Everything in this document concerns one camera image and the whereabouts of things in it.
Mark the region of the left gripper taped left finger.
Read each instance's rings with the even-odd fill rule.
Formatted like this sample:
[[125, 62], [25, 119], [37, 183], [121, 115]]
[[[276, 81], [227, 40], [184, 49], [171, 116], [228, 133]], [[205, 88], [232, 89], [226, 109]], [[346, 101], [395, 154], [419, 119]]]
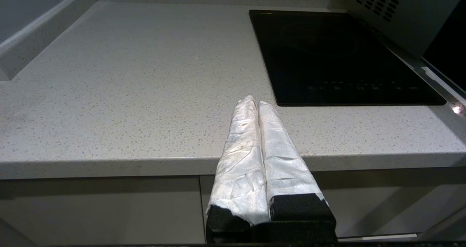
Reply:
[[208, 243], [242, 242], [269, 222], [258, 110], [253, 96], [236, 104], [206, 209]]

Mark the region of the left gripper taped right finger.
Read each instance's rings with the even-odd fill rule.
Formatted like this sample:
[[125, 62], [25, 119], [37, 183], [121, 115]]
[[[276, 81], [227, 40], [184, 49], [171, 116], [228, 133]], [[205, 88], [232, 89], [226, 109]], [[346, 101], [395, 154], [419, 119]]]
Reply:
[[261, 101], [258, 115], [270, 219], [324, 221], [334, 227], [336, 219], [276, 109]]

